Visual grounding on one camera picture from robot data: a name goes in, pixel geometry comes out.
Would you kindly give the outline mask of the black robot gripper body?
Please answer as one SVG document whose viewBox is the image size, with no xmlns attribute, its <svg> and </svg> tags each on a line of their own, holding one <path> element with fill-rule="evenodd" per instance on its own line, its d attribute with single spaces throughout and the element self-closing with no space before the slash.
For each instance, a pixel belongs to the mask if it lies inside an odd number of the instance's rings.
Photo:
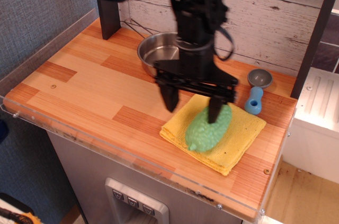
<svg viewBox="0 0 339 224">
<path fill-rule="evenodd" d="M 217 67 L 214 62 L 213 41 L 206 44 L 188 44 L 176 41 L 178 60 L 158 60 L 156 83 L 177 84 L 183 91 L 208 97 L 222 98 L 224 103 L 234 103 L 238 80 Z"/>
</svg>

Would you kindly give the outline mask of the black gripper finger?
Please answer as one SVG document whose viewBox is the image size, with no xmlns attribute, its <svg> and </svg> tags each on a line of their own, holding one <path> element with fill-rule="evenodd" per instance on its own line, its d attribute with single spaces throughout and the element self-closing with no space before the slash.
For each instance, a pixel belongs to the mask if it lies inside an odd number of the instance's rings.
<svg viewBox="0 0 339 224">
<path fill-rule="evenodd" d="M 179 102 L 179 89 L 177 84 L 160 84 L 160 92 L 166 108 L 173 112 Z"/>
<path fill-rule="evenodd" d="M 222 98 L 212 97 L 210 99 L 209 106 L 208 106 L 208 122 L 210 124 L 216 122 L 223 104 L 224 104 L 224 101 Z"/>
</svg>

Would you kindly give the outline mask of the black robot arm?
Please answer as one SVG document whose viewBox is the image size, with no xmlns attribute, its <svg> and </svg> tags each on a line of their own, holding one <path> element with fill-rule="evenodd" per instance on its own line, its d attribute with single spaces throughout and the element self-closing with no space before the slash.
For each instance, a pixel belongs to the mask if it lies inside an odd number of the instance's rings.
<svg viewBox="0 0 339 224">
<path fill-rule="evenodd" d="M 222 0 L 171 0 L 177 22 L 176 60 L 157 60 L 155 80 L 166 108 L 173 111 L 179 101 L 179 90 L 209 97 L 208 122 L 216 122 L 221 107 L 235 100 L 238 80 L 218 68 L 214 62 L 215 32 L 229 41 L 222 28 L 227 21 L 227 6 Z"/>
</svg>

